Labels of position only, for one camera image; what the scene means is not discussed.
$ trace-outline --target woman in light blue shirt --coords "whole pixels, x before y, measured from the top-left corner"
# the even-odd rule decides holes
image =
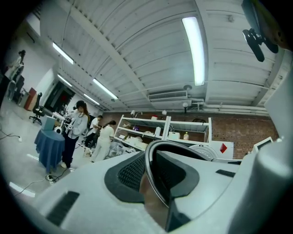
[[[87,104],[84,101],[78,101],[76,103],[77,111],[69,114],[66,118],[70,117],[71,122],[67,128],[64,138],[65,138],[65,150],[62,153],[62,164],[63,168],[70,168],[72,162],[72,156],[75,149],[75,144],[79,136],[86,130],[87,123],[90,120]]]

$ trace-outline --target bottle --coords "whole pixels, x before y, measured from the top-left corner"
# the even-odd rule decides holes
[[[188,141],[188,139],[189,139],[189,135],[188,135],[188,133],[186,132],[186,133],[184,134],[184,136],[183,136],[183,140],[187,140],[187,141]]]

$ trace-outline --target red label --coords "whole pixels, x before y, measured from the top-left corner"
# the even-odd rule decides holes
[[[223,143],[221,146],[221,149],[220,149],[221,153],[223,154],[226,151],[226,149],[227,149],[227,146],[224,145],[224,143]]]

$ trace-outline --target white pants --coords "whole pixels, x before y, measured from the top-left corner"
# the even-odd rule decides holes
[[[109,152],[110,145],[111,143],[109,142],[103,142],[98,140],[95,152],[93,152],[92,154],[92,161],[98,162],[104,160]]]

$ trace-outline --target gray floor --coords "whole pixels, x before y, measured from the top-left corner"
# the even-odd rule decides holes
[[[38,153],[34,144],[41,126],[29,119],[29,116],[34,115],[32,112],[18,107],[14,102],[4,100],[0,114],[1,130],[6,134],[18,135],[22,138],[21,143],[18,141],[18,137],[6,137],[0,140],[1,172],[8,185],[17,186],[16,190],[10,186],[12,193],[17,194],[17,190],[25,188],[33,181],[42,181],[47,175],[45,167],[38,161]],[[0,132],[0,138],[2,137],[5,137],[5,135]],[[82,147],[75,150],[71,164],[73,169],[91,163],[89,158],[83,157],[83,152]],[[58,166],[52,174],[59,176],[63,171],[64,168]],[[70,172],[70,170],[67,170],[62,177]],[[30,194],[34,194],[36,198],[50,186],[50,182],[47,180],[33,183],[24,193],[17,195],[17,198],[31,202],[34,198]]]

